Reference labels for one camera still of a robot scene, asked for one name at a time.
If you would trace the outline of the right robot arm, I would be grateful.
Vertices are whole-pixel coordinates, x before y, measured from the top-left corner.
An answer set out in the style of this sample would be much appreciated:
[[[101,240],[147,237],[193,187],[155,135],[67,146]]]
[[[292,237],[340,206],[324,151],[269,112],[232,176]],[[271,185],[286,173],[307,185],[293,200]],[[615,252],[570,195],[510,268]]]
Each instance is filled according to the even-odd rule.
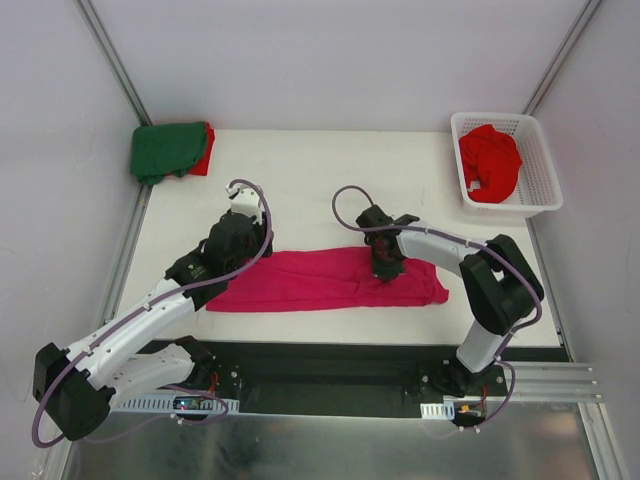
[[[393,281],[408,260],[422,260],[461,278],[474,317],[448,363],[428,375],[433,388],[463,397],[481,388],[531,312],[541,314],[544,290],[515,241],[500,234],[476,241],[428,226],[414,215],[397,219],[373,204],[356,219],[372,253],[373,274]]]

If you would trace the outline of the pink t shirt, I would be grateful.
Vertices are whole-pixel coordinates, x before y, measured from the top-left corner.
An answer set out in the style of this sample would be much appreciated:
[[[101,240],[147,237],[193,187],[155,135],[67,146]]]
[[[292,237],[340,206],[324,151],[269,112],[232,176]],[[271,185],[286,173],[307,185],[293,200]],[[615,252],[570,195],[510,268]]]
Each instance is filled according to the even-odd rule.
[[[282,313],[423,307],[448,301],[449,291],[434,265],[409,259],[404,268],[398,278],[384,282],[374,276],[370,250],[365,247],[280,251],[233,279],[206,310]]]

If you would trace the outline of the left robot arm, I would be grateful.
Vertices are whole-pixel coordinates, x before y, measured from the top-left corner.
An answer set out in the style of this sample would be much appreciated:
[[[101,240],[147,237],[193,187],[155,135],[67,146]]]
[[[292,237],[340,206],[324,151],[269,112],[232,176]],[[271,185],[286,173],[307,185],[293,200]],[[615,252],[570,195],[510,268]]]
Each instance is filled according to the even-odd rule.
[[[157,388],[201,390],[212,384],[212,353],[187,335],[152,353],[142,348],[223,294],[233,279],[272,252],[268,208],[230,209],[207,238],[180,257],[123,315],[86,337],[36,354],[31,440],[50,448],[93,433],[120,403]]]

